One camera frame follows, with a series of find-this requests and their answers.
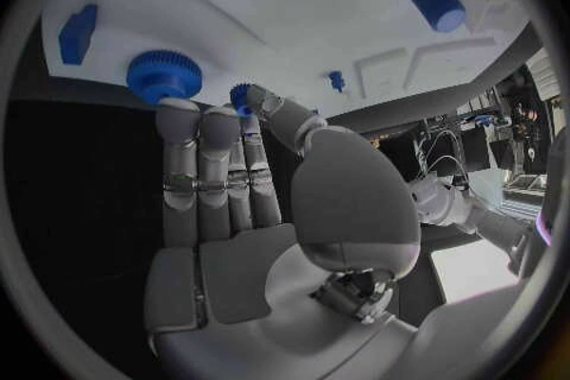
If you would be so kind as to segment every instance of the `blue gear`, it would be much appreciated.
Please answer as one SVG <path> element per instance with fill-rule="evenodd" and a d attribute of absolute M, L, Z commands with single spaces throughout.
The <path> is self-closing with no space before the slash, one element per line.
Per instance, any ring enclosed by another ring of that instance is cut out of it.
<path fill-rule="evenodd" d="M 190 98 L 201 91 L 202 75 L 196 63 L 178 52 L 151 50 L 129 65 L 126 83 L 151 105 L 162 98 Z"/>
<path fill-rule="evenodd" d="M 239 117 L 250 117 L 254 112 L 247 105 L 247 91 L 251 84 L 238 84 L 230 91 L 230 100 Z"/>

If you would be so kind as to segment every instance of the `white plastic surface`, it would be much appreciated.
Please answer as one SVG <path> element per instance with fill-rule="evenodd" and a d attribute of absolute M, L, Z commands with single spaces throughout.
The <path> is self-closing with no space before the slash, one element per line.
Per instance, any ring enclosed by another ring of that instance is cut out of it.
<path fill-rule="evenodd" d="M 462 1 L 468 27 L 452 33 L 434 32 L 410 0 L 50 0 L 42 27 L 52 76 L 125 85 L 134 57 L 167 48 L 202 68 L 200 102 L 227 103 L 234 84 L 255 82 L 331 116 L 469 82 L 527 22 L 516 0 Z M 87 3 L 99 6 L 91 46 L 66 66 L 58 34 Z"/>

